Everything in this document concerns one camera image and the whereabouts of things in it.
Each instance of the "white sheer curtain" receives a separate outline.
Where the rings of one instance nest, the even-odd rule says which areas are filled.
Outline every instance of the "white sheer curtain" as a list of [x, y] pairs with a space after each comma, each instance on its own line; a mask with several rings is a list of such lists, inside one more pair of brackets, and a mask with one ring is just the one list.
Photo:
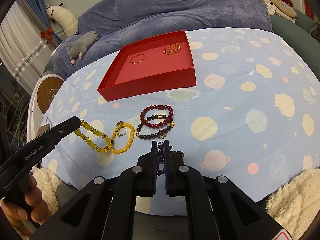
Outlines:
[[17, 2], [0, 25], [0, 58], [29, 94], [51, 59], [52, 52], [39, 34]]

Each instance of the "yellow beaded bracelet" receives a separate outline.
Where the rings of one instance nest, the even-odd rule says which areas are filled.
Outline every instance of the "yellow beaded bracelet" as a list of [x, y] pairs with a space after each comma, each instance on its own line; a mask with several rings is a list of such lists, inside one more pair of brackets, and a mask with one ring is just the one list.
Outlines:
[[[127, 145], [123, 148], [123, 149], [120, 149], [120, 150], [115, 150], [114, 147], [113, 147], [113, 143], [111, 144], [110, 146], [110, 150], [112, 153], [114, 154], [120, 154], [120, 153], [123, 153], [123, 152], [126, 152], [127, 150], [130, 149], [130, 146], [131, 146], [131, 143], [133, 141], [133, 138], [134, 138], [134, 127], [132, 124], [130, 123], [124, 123], [123, 121], [120, 121], [116, 124], [116, 128], [114, 129], [112, 135], [111, 135], [111, 141], [113, 142], [115, 137], [118, 136], [123, 136], [126, 134], [127, 132], [127, 129], [126, 127], [129, 127], [130, 128], [130, 136], [129, 136], [129, 140], [128, 140], [128, 143]], [[120, 130], [124, 128], [125, 129], [125, 132], [124, 133], [120, 133]]]
[[111, 139], [104, 134], [103, 132], [100, 132], [98, 130], [96, 130], [95, 128], [93, 128], [92, 126], [90, 126], [90, 124], [88, 124], [87, 122], [85, 122], [84, 120], [80, 121], [80, 125], [83, 126], [83, 128], [87, 129], [89, 132], [92, 132], [93, 134], [105, 139], [107, 145], [104, 148], [99, 148], [98, 145], [96, 145], [95, 143], [93, 143], [92, 140], [90, 140], [90, 138], [88, 136], [85, 136], [83, 133], [81, 133], [80, 129], [75, 130], [75, 134], [77, 136], [80, 137], [80, 139], [84, 140], [87, 145], [89, 147], [91, 147], [92, 149], [96, 150], [97, 152], [100, 153], [105, 153], [107, 152], [109, 149], [111, 149], [112, 147], [112, 141]]

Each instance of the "red and white sticker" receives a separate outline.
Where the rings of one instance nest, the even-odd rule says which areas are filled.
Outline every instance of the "red and white sticker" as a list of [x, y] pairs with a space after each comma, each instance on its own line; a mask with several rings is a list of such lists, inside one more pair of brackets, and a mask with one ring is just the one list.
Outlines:
[[282, 229], [272, 240], [292, 240], [288, 232]]

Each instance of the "pink dot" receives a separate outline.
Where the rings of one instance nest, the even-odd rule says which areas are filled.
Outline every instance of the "pink dot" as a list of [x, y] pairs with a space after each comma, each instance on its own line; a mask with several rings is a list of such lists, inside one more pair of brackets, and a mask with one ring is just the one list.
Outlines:
[[251, 163], [248, 167], [248, 172], [251, 174], [251, 175], [254, 175], [254, 174], [257, 174], [259, 171], [259, 166], [255, 163]]

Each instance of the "red box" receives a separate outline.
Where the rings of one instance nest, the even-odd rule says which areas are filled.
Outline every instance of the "red box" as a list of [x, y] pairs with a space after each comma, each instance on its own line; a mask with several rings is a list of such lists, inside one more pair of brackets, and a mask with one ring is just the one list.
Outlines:
[[[180, 44], [179, 52], [166, 55], [163, 49]], [[137, 54], [146, 58], [137, 64]], [[144, 56], [133, 59], [141, 60]], [[162, 34], [124, 46], [103, 77], [98, 92], [107, 101], [163, 90], [196, 86], [196, 74], [185, 31]]]

